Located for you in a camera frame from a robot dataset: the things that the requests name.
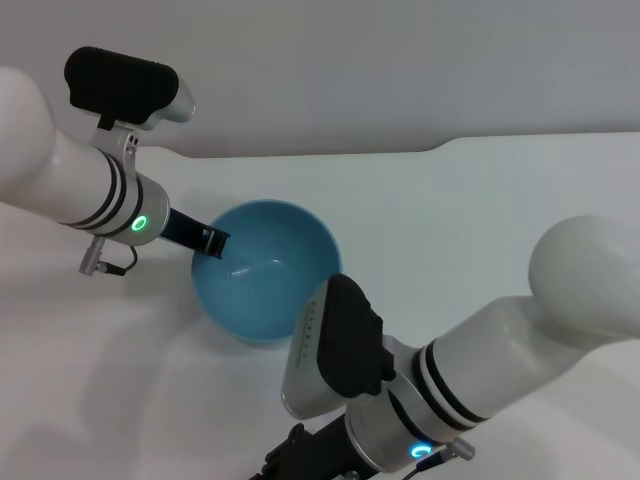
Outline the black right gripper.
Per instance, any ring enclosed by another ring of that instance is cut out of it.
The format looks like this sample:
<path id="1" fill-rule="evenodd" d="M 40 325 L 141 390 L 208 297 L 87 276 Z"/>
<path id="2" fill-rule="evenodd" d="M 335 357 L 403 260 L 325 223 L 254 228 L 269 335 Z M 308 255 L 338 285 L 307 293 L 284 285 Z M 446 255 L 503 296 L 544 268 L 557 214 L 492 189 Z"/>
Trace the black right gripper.
<path id="1" fill-rule="evenodd" d="M 296 424 L 269 452 L 254 479 L 361 478 L 361 457 L 353 447 L 341 415 L 315 433 Z"/>

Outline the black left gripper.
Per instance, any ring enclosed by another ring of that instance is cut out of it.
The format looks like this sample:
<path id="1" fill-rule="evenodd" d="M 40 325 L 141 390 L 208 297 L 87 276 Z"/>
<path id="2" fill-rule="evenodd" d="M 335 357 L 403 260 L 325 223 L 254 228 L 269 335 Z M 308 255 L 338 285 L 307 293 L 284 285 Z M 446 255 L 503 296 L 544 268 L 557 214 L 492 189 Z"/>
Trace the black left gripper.
<path id="1" fill-rule="evenodd" d="M 171 208 L 160 237 L 203 255 L 221 259 L 230 234 Z"/>

